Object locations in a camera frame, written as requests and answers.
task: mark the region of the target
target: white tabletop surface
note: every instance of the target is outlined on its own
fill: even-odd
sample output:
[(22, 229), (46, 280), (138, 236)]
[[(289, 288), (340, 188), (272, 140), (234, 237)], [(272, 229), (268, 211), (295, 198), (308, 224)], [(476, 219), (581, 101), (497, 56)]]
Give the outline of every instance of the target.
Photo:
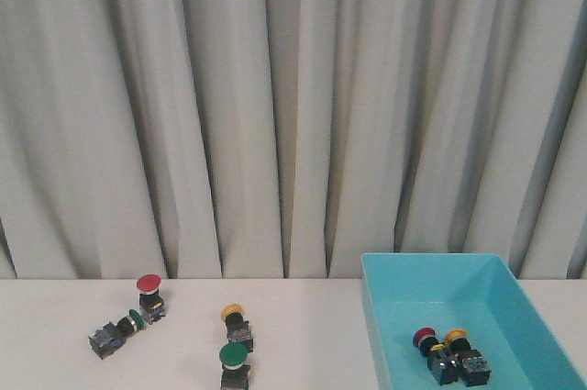
[[(587, 281), (522, 286), (587, 375)], [(164, 280), (168, 315), (101, 361), (87, 336), (138, 307), (132, 280), (0, 281), (0, 389), (218, 389), (220, 310), (255, 335), (251, 390), (375, 390), (360, 280)]]

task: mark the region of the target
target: white curtain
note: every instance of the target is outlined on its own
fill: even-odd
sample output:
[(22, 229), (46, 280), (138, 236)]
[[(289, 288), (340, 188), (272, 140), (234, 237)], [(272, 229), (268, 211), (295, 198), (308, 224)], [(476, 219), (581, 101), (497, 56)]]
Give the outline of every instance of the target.
[(587, 277), (587, 0), (0, 0), (0, 277)]

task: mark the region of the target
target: green button cap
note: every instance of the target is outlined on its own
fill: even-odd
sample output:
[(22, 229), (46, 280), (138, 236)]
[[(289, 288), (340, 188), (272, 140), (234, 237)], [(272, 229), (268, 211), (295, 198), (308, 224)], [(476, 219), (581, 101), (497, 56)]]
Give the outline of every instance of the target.
[(137, 327), (139, 330), (143, 330), (145, 328), (145, 321), (143, 320), (143, 317), (140, 315), (139, 312), (137, 312), (135, 309), (130, 309), (128, 311), (128, 314), (132, 319), (135, 320), (135, 323), (137, 323)]
[(242, 364), (247, 359), (249, 351), (239, 342), (229, 342), (220, 349), (220, 361), (228, 367)]

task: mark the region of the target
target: turquoise plastic tray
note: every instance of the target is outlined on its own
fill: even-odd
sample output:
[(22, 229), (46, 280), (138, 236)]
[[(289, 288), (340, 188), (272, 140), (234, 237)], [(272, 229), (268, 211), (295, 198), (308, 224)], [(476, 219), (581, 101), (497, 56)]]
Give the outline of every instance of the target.
[[(492, 254), (366, 253), (363, 308), (381, 390), (438, 390), (414, 333), (469, 332), (492, 369), (486, 390), (586, 390), (502, 260)], [(442, 388), (467, 388), (458, 381)]]

